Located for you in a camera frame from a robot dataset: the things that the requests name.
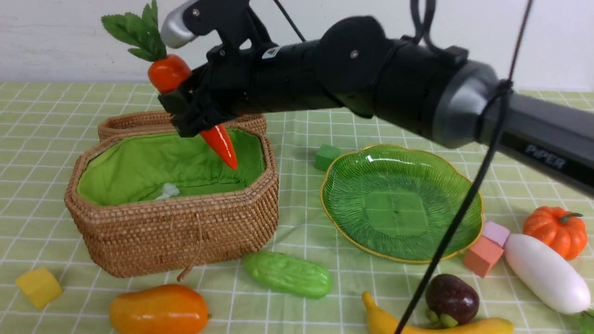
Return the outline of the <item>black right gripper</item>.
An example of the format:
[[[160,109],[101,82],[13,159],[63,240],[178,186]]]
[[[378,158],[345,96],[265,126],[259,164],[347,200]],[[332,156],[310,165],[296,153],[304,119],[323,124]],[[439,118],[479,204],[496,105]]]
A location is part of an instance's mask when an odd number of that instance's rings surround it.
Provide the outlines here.
[[[176,89],[158,95],[180,137],[195,137],[240,116],[278,112],[279,83],[265,74],[282,47],[256,41],[243,48],[223,41],[207,53],[207,63]]]

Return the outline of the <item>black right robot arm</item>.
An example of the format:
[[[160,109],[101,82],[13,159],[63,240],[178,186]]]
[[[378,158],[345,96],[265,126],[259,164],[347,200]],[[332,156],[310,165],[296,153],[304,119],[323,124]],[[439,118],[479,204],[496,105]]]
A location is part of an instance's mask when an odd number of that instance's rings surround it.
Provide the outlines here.
[[[183,135],[249,114],[346,108],[446,148],[489,145],[503,98],[487,64],[439,63],[424,47],[388,39],[376,19],[350,17],[320,40],[218,51],[161,97]],[[593,196],[593,114],[512,93],[497,150]]]

